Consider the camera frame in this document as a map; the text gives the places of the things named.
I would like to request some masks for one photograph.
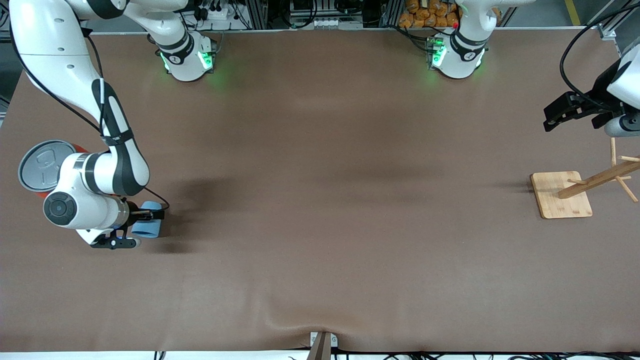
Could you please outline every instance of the green led light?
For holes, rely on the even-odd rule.
[[[169,71],[169,64],[166,63],[166,58],[164,57],[163,53],[160,53],[160,57],[162,58],[162,61],[164,62],[164,68]]]
[[[447,54],[447,47],[446,46],[442,46],[440,48],[440,50],[438,50],[433,55],[433,66],[441,66],[442,65],[442,60],[444,59],[444,56],[446,54]]]
[[[210,54],[201,53],[199,51],[198,52],[198,57],[200,58],[200,62],[202,62],[202,66],[204,66],[205,69],[211,69],[211,67],[213,66],[212,65],[213,61],[211,60],[211,55]]]

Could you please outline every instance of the logo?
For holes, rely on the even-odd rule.
[[[176,55],[171,55],[169,56],[169,61],[172,64],[176,64],[179,65],[180,63],[182,63],[182,59],[180,59],[180,57],[176,56]]]

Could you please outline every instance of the yellow line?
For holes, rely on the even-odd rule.
[[[564,3],[566,4],[566,9],[569,12],[571,23],[573,24],[573,26],[579,26],[580,17],[578,16],[578,11],[575,9],[575,4],[573,3],[573,0],[564,0]]]

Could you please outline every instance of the brown table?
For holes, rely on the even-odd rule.
[[[0,131],[0,350],[295,348],[318,329],[360,351],[640,350],[638,207],[611,184],[592,218],[542,220],[529,186],[609,166],[590,121],[542,127],[574,34],[497,31],[462,81],[391,31],[229,35],[194,83],[143,36],[96,36],[165,237],[96,250],[46,221],[22,155],[104,146],[23,77]],[[593,31],[567,68],[590,88],[615,59]]]

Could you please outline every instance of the blue cup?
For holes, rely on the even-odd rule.
[[[145,201],[142,206],[140,206],[141,210],[160,210],[162,209],[162,205],[155,201]],[[139,236],[141,238],[157,238],[160,235],[160,222],[162,220],[148,220],[148,221],[139,221],[133,224],[131,228],[131,234],[134,236]]]

